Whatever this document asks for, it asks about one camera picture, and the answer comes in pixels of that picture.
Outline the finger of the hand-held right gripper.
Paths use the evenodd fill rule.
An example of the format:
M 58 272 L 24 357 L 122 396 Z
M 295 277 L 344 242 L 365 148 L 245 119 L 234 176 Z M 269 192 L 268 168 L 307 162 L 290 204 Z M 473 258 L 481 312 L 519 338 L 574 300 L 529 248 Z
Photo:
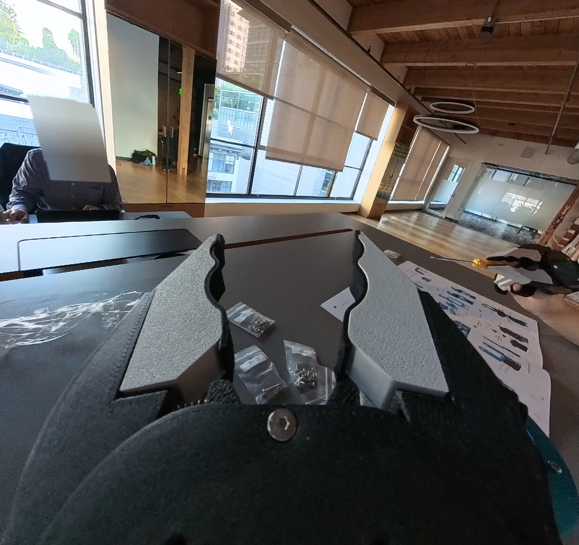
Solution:
M 536 249 L 517 247 L 516 249 L 486 257 L 487 267 L 536 267 Z
M 514 292 L 516 294 L 535 294 L 539 289 L 534 280 L 535 270 L 529 270 L 524 267 L 515 267 L 510 265 L 494 266 L 495 291 L 506 294 Z

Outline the person's right hand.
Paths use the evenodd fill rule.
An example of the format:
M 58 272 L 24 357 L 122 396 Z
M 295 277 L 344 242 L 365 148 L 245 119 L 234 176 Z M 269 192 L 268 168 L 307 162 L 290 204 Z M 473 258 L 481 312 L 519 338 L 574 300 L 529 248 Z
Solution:
M 560 319 L 559 315 L 565 312 L 565 303 L 562 295 L 549 295 L 536 291 L 532 296 L 523 296 L 521 284 L 512 284 L 509 288 L 510 295 L 516 303 L 543 323 L 553 327 Z

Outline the frosted glass partition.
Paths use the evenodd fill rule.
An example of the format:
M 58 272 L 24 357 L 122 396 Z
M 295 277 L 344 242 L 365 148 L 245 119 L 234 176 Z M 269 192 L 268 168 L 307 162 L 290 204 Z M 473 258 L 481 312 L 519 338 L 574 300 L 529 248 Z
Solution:
M 511 243 L 538 239 L 568 201 L 575 183 L 483 164 L 457 223 Z

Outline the person's right forearm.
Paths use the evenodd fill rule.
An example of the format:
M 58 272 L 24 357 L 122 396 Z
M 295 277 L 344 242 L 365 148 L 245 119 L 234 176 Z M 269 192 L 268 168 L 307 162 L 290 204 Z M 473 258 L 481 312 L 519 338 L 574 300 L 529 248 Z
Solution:
M 563 295 L 548 295 L 545 300 L 543 322 L 569 342 L 578 346 L 578 307 Z

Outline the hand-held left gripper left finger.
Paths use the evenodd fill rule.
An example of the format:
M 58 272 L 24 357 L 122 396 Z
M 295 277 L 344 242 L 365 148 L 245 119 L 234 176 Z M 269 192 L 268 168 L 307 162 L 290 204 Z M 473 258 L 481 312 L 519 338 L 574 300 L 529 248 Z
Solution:
M 155 288 L 122 394 L 206 394 L 217 380 L 233 381 L 233 340 L 220 303 L 224 251 L 221 234 L 209 237 Z

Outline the clear bag of nuts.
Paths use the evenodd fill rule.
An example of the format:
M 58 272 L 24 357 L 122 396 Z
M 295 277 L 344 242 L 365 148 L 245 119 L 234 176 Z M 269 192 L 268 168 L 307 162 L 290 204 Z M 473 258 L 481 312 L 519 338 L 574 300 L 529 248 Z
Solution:
M 226 315 L 232 324 L 256 338 L 260 338 L 274 325 L 273 319 L 242 302 L 229 308 Z

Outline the clear crumpled plastic wrap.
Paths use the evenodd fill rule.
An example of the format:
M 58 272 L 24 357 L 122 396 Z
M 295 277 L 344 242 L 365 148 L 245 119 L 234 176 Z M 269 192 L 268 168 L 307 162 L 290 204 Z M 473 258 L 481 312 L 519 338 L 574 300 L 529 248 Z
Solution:
M 111 332 L 147 292 L 121 291 L 83 297 L 79 303 L 47 306 L 24 316 L 1 320 L 1 352 L 54 342 L 96 327 L 98 335 Z

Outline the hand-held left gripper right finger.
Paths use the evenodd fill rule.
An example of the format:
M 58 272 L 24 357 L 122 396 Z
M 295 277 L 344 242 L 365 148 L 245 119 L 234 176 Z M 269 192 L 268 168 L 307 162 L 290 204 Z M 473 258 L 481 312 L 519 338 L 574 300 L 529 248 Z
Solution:
M 419 290 L 360 231 L 350 291 L 337 380 L 350 379 L 381 410 L 390 410 L 401 392 L 445 398 L 450 390 Z

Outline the black laptop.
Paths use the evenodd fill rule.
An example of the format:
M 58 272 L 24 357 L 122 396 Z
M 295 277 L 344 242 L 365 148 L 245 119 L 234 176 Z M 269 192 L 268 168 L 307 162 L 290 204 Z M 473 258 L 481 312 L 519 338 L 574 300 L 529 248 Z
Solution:
M 34 216 L 37 223 L 84 223 L 118 221 L 122 212 L 117 209 L 45 210 Z

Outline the printed instruction sheet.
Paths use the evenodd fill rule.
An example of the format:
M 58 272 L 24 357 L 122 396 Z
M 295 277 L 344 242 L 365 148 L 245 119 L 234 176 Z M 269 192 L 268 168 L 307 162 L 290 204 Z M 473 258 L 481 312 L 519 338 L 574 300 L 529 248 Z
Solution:
M 428 292 L 417 289 L 450 392 L 445 398 L 411 392 L 397 393 L 395 398 L 402 393 L 418 394 L 435 401 L 452 398 L 458 403 L 473 404 L 476 411 L 483 410 L 484 403 L 491 402 L 493 394 L 498 403 L 512 404 L 514 400 L 511 393 L 500 390 L 500 385 L 503 385 L 517 395 L 518 402 L 526 406 L 527 414 L 548 435 L 551 381 L 542 368 L 539 339 L 525 346 L 516 340 L 496 341 L 469 334 L 466 328 L 461 329 L 450 319 Z M 322 307 L 343 323 L 344 314 L 353 303 L 350 288 L 346 288 L 324 302 Z M 343 327 L 337 359 L 342 347 L 342 336 Z M 347 380 L 350 379 L 337 380 L 337 384 Z
M 488 339 L 516 340 L 529 346 L 539 338 L 538 323 L 500 303 L 453 283 L 410 261 L 400 270 L 421 290 L 428 292 L 445 313 L 469 334 Z

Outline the yellow handled screwdriver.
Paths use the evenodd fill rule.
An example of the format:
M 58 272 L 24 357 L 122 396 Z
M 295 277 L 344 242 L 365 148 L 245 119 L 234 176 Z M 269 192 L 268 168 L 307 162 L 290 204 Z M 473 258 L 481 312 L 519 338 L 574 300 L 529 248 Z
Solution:
M 466 259 L 452 259 L 452 258 L 443 258 L 443 257 L 430 257 L 430 259 L 443 261 L 443 262 L 465 264 L 465 265 L 469 265 L 471 267 L 479 268 L 479 269 L 487 269 L 489 267 L 502 266 L 505 263 L 505 262 L 502 262 L 499 260 L 488 260 L 488 259 L 466 260 Z

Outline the large beige window blind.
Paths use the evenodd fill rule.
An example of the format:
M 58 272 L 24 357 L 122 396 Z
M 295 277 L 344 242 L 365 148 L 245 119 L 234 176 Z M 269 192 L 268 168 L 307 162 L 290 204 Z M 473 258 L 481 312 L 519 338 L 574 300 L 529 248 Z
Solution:
M 265 157 L 343 171 L 367 91 L 355 74 L 291 31 L 281 50 Z

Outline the narrow beige window blind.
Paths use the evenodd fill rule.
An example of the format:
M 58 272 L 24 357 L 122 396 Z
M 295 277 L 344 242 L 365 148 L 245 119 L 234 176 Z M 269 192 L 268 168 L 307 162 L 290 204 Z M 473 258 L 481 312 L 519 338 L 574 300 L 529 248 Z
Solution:
M 387 100 L 372 89 L 368 90 L 354 131 L 374 141 L 377 140 L 389 107 L 390 103 Z

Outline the teal round metal plate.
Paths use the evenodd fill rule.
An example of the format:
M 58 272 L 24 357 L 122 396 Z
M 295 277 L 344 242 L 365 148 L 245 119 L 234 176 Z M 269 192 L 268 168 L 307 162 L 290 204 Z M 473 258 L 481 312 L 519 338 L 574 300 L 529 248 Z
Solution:
M 527 417 L 526 432 L 546 467 L 549 495 L 560 536 L 578 529 L 578 488 L 563 456 L 538 424 Z

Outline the dark grey desk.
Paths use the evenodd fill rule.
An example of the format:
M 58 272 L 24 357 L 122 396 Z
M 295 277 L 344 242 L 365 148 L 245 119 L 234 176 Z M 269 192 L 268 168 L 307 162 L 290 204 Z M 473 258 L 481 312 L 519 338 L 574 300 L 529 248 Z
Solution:
M 512 404 L 493 394 L 476 411 L 411 393 L 380 410 L 336 378 L 327 404 L 302 403 L 284 340 L 334 372 L 343 323 L 322 304 L 350 288 L 355 232 L 224 238 L 221 305 L 274 320 L 260 338 L 229 321 L 234 356 L 258 346 L 287 384 L 266 404 L 235 368 L 206 394 L 120 392 L 153 292 L 187 257 L 2 283 L 2 319 L 149 295 L 106 335 L 4 352 L 1 544 L 561 544 L 505 386 Z

